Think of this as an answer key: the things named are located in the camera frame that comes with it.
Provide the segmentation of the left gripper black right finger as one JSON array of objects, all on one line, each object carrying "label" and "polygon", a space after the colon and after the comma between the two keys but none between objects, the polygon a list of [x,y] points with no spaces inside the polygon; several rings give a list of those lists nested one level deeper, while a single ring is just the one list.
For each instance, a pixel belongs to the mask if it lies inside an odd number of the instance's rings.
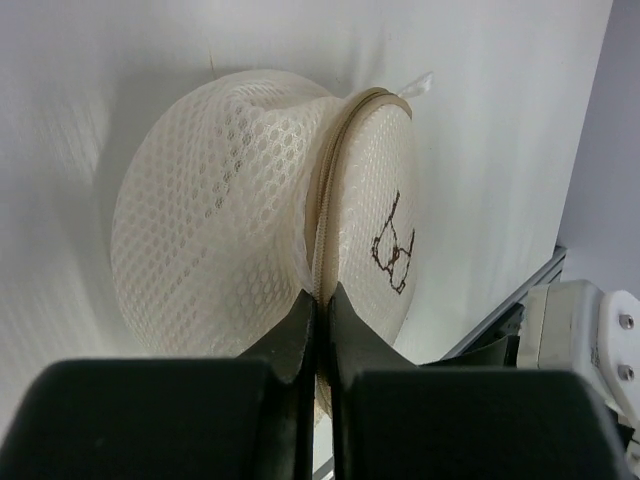
[{"label": "left gripper black right finger", "polygon": [[578,375],[418,366],[356,314],[327,309],[338,479],[628,479],[603,401]]}]

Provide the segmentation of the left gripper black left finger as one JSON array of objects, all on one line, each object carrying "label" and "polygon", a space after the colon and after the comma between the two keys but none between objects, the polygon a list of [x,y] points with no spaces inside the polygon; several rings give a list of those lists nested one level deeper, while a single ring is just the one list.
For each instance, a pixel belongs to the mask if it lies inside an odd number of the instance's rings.
[{"label": "left gripper black left finger", "polygon": [[316,304],[235,358],[74,359],[27,389],[5,479],[308,479]]}]

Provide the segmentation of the cream mesh laundry bag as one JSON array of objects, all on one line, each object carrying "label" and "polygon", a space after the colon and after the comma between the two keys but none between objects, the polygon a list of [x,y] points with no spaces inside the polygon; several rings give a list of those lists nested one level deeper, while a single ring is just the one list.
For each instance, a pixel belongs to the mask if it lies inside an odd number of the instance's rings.
[{"label": "cream mesh laundry bag", "polygon": [[413,299],[417,148],[410,99],[338,97],[280,70],[205,84],[172,105],[120,188],[111,268],[124,320],[158,355],[236,356],[301,292],[343,287],[393,343]]}]

